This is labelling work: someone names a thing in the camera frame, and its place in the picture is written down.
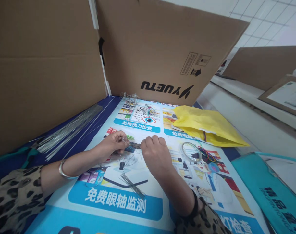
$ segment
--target cardboard box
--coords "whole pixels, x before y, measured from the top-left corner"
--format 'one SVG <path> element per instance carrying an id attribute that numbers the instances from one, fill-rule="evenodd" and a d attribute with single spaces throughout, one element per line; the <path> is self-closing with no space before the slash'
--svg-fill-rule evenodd
<path id="1" fill-rule="evenodd" d="M 112 94 L 192 105 L 248 23 L 158 0 L 0 0 L 0 155 Z"/>
<path id="2" fill-rule="evenodd" d="M 284 77 L 258 99 L 296 115 L 296 77 Z"/>
<path id="3" fill-rule="evenodd" d="M 268 90 L 296 69 L 296 46 L 240 48 L 223 75 Z"/>
<path id="4" fill-rule="evenodd" d="M 159 0 L 97 0 L 113 95 L 193 105 L 249 23 Z"/>

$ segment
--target leopard print sleeve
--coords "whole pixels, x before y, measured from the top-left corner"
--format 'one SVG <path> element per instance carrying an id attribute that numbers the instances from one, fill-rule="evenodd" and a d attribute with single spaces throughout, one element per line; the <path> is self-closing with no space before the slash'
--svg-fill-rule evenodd
<path id="1" fill-rule="evenodd" d="M 175 234 L 232 234 L 222 221 L 218 214 L 206 204 L 203 198 L 200 198 L 204 208 L 190 219 L 180 218 L 176 222 Z"/>
<path id="2" fill-rule="evenodd" d="M 20 233 L 26 219 L 44 210 L 43 166 L 14 170 L 0 181 L 0 233 Z"/>

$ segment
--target silver bracelet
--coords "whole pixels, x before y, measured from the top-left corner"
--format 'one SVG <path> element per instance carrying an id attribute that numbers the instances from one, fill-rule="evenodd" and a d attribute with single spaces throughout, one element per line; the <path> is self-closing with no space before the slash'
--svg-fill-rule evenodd
<path id="1" fill-rule="evenodd" d="M 59 165 L 59 174 L 64 177 L 65 179 L 69 179 L 69 180 L 72 180 L 72 179 L 76 179 L 78 178 L 79 176 L 68 176 L 64 173 L 63 171 L 63 164 L 65 163 L 65 160 L 61 161 L 60 165 Z"/>

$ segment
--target printed poster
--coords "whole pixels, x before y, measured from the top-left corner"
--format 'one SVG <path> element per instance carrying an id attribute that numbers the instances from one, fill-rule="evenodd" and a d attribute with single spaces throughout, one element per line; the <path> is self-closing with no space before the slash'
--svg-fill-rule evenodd
<path id="1" fill-rule="evenodd" d="M 198 148 L 200 144 L 188 135 L 185 137 L 179 129 L 173 129 L 169 122 L 165 123 L 165 118 L 175 118 L 173 108 L 142 100 L 129 105 L 123 99 L 86 150 L 118 130 L 124 131 L 134 143 L 157 133 L 165 138 L 177 173 L 210 204 L 229 230 L 269 233 L 261 210 L 221 148 L 202 142 L 207 154 L 199 162 L 184 155 L 184 143 Z M 121 179 L 122 174 L 145 194 L 144 198 Z M 149 172 L 141 150 L 128 147 L 123 155 L 114 153 L 106 162 L 93 166 L 76 181 L 56 191 L 26 233 L 173 233 L 176 218 L 162 188 Z"/>

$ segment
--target white tiled wall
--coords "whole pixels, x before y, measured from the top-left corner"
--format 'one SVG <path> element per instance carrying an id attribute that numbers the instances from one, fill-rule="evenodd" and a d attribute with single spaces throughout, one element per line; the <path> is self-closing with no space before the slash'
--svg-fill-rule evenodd
<path id="1" fill-rule="evenodd" d="M 250 22 L 223 70 L 240 47 L 296 46 L 296 0 L 164 1 Z"/>

